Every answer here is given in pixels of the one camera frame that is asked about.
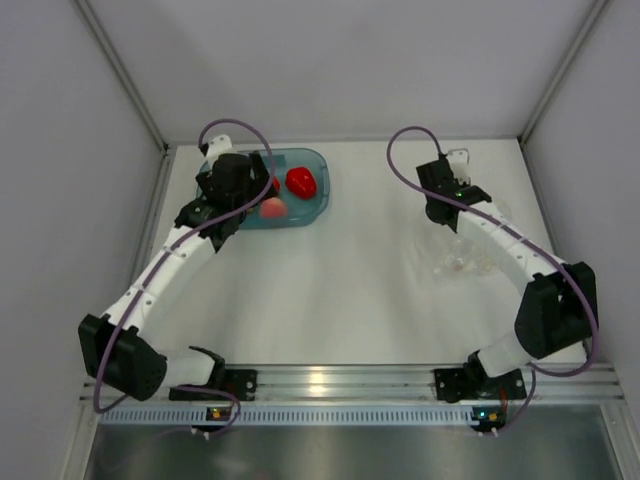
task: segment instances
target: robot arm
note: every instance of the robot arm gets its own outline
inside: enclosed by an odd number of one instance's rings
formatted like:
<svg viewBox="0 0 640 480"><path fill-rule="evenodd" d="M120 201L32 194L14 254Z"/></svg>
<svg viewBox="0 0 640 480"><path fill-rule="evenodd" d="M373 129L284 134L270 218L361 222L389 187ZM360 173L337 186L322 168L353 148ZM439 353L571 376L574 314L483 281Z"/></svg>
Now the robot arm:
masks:
<svg viewBox="0 0 640 480"><path fill-rule="evenodd" d="M473 206L519 233L491 197L471 185L463 166L464 158L462 163L450 164L447 155L440 155L438 160L417 167L417 172L424 189ZM466 381L475 391L490 390L499 383L496 379L591 336L589 320L575 293L552 265L522 244L522 239L472 212L428 196L426 213L433 222L447 225L481 247L522 296L514 329L472 353L464 365ZM567 265L552 257L571 274L596 312L593 270L582 262Z"/></svg>
<svg viewBox="0 0 640 480"><path fill-rule="evenodd" d="M213 164L196 177L203 194L180 210L162 248L125 294L101 317L87 315L78 328L87 373L95 378L116 325L128 313L109 356L104 382L137 400L150 398L160 387L190 384L219 389L224 375L224 359L213 352L191 347L159 353L151 345L169 307L238 230L246 213L187 235L245 205L269 179L260 155L235 153L229 137L217 137L205 147L203 153ZM271 187L265 198L275 194Z"/></svg>

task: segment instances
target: transparent container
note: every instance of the transparent container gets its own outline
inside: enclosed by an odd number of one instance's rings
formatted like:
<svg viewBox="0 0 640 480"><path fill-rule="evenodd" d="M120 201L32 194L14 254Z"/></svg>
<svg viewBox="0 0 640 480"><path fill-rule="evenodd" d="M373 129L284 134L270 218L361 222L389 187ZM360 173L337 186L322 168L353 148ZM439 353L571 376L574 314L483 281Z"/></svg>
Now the transparent container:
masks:
<svg viewBox="0 0 640 480"><path fill-rule="evenodd" d="M270 165L267 152L264 150L258 150L258 152L260 152L262 161L265 163L267 170L269 170ZM322 155L309 148L276 148L273 150L273 156L276 160L276 178L280 182L278 198L287 205L288 215L279 218L262 218L258 214L258 208L254 208L247 215L242 225L240 225L241 230L303 227L313 223L327 208L330 191L329 169ZM285 177L287 172L295 167L307 167L311 171L318 186L318 191L313 198L303 200L287 189ZM202 167L200 167L200 173L210 169L211 165L208 161L205 161ZM197 185L194 189L195 196L200 196L201 192Z"/></svg>

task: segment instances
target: metal frame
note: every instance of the metal frame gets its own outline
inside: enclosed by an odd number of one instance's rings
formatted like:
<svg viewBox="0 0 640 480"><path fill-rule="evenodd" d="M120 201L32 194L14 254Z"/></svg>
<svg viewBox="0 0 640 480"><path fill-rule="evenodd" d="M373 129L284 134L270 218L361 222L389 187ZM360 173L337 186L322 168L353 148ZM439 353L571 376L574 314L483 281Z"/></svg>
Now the metal frame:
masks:
<svg viewBox="0 0 640 480"><path fill-rule="evenodd" d="M452 406L436 399L433 370L448 366L451 365L237 365L229 368L252 368L258 371L255 401L246 404L248 411L344 412L357 407L359 411L367 412L389 407L394 412L405 409L437 415L439 410L449 411ZM575 365L554 365L552 369L562 371L571 367ZM525 384L530 387L530 374L524 372L524 377ZM62 479L82 478L86 469L98 423L91 406L93 386L93 379L90 379L82 389L77 411L78 427ZM105 387L102 400L108 402L120 395L116 390ZM640 478L640 439L611 365L596 364L583 375L572 378L542 376L538 379L534 402L535 405L567 408L573 405L599 406L624 478ZM466 401L453 408L460 410L498 403ZM171 402L168 400L168 390L163 389L144 403L127 400L123 408L129 415L137 412L135 418L144 418L141 415L158 409L179 407L188 411L187 407L202 405L224 406L225 403ZM459 421L450 422L450 425L459 424Z"/></svg>
<svg viewBox="0 0 640 480"><path fill-rule="evenodd" d="M582 25L571 41L569 48L562 56L560 64L556 68L555 73L545 87L540 100L538 100L531 116L529 117L529 120L527 120L522 134L519 136L521 148L524 148L524 146L531 138L531 135L533 134L535 128L538 126L538 123L542 119L542 116L549 108L549 105L560 90L560 87L562 87L562 84L564 83L564 80L566 79L568 73L571 71L575 60L578 58L578 55L584 50L587 41L589 40L589 38L591 38L591 35L595 31L596 27L600 24L600 21L602 20L604 14L612 3L613 0L595 0L593 2L589 13L583 20Z"/></svg>
<svg viewBox="0 0 640 480"><path fill-rule="evenodd" d="M161 152L166 152L168 144L164 140L164 137L162 136L158 125L153 119L151 112L149 112L147 104L142 99L142 95L140 94L140 91L138 90L135 82L131 78L129 71L125 67L124 62L118 54L118 51L113 46L113 42L109 38L107 31L102 26L98 15L96 15L93 6L88 0L71 0L71 3L78 12L82 23L84 23L84 25L89 30L89 33L95 40L98 48L100 48L100 51L104 55L107 64L113 71L115 77L118 79L118 82L122 86L122 89L127 95L127 98L131 102L131 105L133 106L135 111L138 113L140 120L142 120L142 123L144 124L147 132L149 132L149 135L158 147L158 150L160 150Z"/></svg>

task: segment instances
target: white table surface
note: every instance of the white table surface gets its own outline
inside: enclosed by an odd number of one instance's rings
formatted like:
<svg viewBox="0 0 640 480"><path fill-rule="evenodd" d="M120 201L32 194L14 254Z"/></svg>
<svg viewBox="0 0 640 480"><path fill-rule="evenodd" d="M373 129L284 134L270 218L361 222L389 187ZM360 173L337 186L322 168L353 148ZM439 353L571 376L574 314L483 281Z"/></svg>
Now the white table surface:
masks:
<svg viewBox="0 0 640 480"><path fill-rule="evenodd" d="M329 205L301 228L240 231L194 276L153 344L197 345L230 363L460 363L513 328L520 298L499 271L443 279L416 235L425 199L395 178L384 142L276 144L323 155L331 179ZM443 142L467 148L471 177L505 201L514 223L543 247L549 239L524 160L513 140ZM433 145L399 142L396 162L409 178L436 158ZM178 147L153 252L180 207L193 199L203 157ZM573 346L546 362L584 360Z"/></svg>

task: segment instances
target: gray wall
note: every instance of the gray wall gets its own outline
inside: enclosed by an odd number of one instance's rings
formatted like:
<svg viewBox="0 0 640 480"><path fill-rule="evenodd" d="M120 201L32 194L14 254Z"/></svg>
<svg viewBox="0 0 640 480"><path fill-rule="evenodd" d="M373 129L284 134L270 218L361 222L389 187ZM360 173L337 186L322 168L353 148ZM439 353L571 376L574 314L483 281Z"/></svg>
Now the gray wall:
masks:
<svg viewBox="0 0 640 480"><path fill-rule="evenodd" d="M125 288L158 159L71 2L0 2L3 478L59 474L77 326Z"/></svg>
<svg viewBox="0 0 640 480"><path fill-rule="evenodd" d="M274 141L515 136L591 2L92 1L161 130L190 142L220 116Z"/></svg>
<svg viewBox="0 0 640 480"><path fill-rule="evenodd" d="M617 0L527 149L561 253L595 267L601 331L640 425L640 2Z"/></svg>

